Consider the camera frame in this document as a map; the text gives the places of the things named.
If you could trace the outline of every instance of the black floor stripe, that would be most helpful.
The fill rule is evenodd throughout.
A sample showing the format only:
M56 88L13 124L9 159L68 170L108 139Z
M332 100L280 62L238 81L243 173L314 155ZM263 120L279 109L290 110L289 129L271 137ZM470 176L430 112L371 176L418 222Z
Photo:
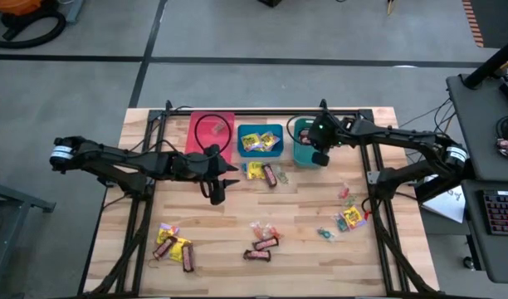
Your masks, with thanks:
M162 16L164 15L165 4L167 1L168 0L160 0L158 10L154 16L149 40L147 41L147 46L145 47L144 60L139 66L138 76L136 77L134 89L132 90L132 95L130 96L129 108L136 108L138 106L139 95L141 94L141 89L144 86L145 76L147 75L147 69L149 68L149 61L151 55L153 55L154 44L156 43L156 37L158 36L158 31L160 30L160 23L162 22Z
M354 59L300 59L300 58L232 58L232 57L151 57L150 63L178 64L234 64L234 65L278 65L278 66L416 66L477 68L484 61L371 61Z
M0 54L4 61L89 61L89 62L140 62L142 56L73 56L73 55L22 55Z

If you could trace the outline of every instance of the red tray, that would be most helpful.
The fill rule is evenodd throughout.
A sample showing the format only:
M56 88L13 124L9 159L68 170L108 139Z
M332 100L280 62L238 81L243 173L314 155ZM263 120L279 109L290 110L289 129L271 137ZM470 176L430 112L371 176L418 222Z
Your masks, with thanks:
M188 140L186 141L186 151L185 153L202 153L203 149L201 149L200 146L198 146L197 141L195 140L195 124L197 123L197 120L199 120L201 117L208 115L208 114L215 114L222 116L225 120L227 120L228 124L230 125L230 128L232 129L231 137L233 139L234 136L234 120L236 119L236 116L232 112L212 112L212 111L196 111L192 112L191 118L189 120L189 131L188 131ZM201 120L201 122L198 124L198 139L201 142L201 144L205 147L208 147L210 145L217 144L222 147L227 143L228 140L228 128L225 127L221 129L217 134L213 133L213 128L221 123L222 120L216 116L209 116L205 119ZM230 140L230 144L228 144L228 147L221 153L221 156L228 162L232 162L232 142L233 140Z

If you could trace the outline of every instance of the orange vacuum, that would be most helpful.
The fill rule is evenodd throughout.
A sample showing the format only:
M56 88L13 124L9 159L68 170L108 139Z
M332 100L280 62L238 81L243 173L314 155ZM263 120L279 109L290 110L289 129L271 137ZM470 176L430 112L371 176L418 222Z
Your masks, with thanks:
M2 23L7 27L7 31L2 35L4 41L0 41L0 47L7 49L36 47L61 35L66 27L66 18L57 11L57 8L56 0L0 0ZM50 32L28 41L12 41L29 25L46 17L54 17L58 21Z

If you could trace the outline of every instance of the brown candy bar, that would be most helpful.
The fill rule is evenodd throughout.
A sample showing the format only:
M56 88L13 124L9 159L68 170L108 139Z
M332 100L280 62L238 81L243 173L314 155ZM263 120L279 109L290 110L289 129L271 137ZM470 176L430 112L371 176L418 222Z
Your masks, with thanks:
M162 258L167 252L169 252L169 249L177 242L177 238L175 237L167 237L162 245L160 245L156 250L154 250L153 255L154 258L159 260Z
M261 240L260 242L254 242L252 244L252 246L256 250L263 250L265 248L270 248L270 247L273 247L273 246L278 246L278 238L277 237L272 237L272 238L268 238L268 239L265 239L265 240Z
M263 165L263 174L265 175L265 181L269 184L269 187L274 188L276 187L276 184L278 184L278 181L276 181L276 177L274 176L274 173L272 172L272 168L269 164Z
M260 261L271 261L271 252L270 251L253 251L253 250L245 250L245 253L243 253L243 259L246 259L248 261L252 260L260 260Z
M182 246L182 266L185 272L195 271L193 264L193 244L185 243Z

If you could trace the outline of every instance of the wheel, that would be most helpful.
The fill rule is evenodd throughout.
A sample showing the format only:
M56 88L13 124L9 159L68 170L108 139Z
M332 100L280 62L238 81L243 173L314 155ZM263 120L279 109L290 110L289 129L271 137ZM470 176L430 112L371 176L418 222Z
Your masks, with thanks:
M462 263L464 264L464 267L470 269L471 271L476 270L476 265L474 265L473 259L471 257L464 257Z

